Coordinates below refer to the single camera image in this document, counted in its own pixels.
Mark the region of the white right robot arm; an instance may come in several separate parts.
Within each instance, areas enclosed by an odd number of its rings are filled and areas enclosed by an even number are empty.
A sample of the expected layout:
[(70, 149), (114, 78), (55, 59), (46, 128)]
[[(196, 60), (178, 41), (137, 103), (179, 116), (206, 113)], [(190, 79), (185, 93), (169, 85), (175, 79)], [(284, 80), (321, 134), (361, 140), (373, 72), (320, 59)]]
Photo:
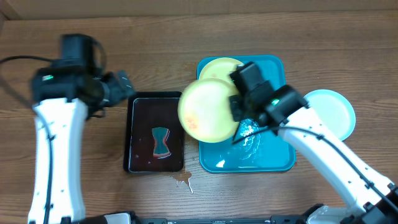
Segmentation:
[(397, 186), (339, 140), (291, 86), (235, 81), (230, 97), (237, 119), (252, 118), (293, 146), (336, 190), (346, 206), (318, 204), (297, 223), (397, 223)]

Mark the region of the yellow plate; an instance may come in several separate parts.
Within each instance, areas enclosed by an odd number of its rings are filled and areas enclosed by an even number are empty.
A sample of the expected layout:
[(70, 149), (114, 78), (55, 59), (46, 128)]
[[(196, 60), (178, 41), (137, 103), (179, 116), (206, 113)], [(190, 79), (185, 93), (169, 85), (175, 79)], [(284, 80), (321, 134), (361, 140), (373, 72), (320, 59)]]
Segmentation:
[(229, 74), (242, 64), (241, 61), (230, 57), (216, 58), (203, 67), (199, 79), (218, 78), (229, 83), (231, 82)]
[(237, 93), (232, 83), (218, 78), (194, 81), (178, 101), (178, 118), (183, 129), (202, 142), (227, 140), (238, 127), (229, 102), (229, 97)]

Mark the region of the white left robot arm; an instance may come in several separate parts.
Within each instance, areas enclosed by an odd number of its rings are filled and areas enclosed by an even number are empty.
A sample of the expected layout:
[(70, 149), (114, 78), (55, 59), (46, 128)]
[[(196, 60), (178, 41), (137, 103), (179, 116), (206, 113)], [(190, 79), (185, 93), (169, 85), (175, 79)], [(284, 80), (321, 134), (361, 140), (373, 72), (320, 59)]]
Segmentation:
[(125, 71), (96, 78), (81, 71), (41, 69), (32, 79), (35, 105), (35, 184), (28, 223), (85, 219), (80, 180), (86, 119), (134, 94)]

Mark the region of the green orange sponge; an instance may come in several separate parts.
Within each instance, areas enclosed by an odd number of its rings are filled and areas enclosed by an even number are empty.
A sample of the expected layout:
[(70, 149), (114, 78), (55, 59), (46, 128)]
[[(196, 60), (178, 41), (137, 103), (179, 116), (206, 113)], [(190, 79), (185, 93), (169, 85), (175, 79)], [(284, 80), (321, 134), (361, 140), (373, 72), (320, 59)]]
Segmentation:
[(153, 157), (156, 159), (163, 159), (169, 157), (171, 152), (167, 145), (169, 138), (169, 129), (164, 127), (152, 128), (152, 136), (154, 138)]

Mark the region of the light blue plate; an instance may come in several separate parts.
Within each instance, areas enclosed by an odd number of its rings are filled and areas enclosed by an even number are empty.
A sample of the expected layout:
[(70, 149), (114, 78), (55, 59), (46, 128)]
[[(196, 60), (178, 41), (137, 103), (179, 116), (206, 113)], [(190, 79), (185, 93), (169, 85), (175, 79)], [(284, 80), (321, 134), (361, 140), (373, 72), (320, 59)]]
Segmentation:
[(339, 140), (344, 141), (353, 133), (356, 114), (343, 95), (333, 90), (319, 89), (307, 93), (304, 98)]

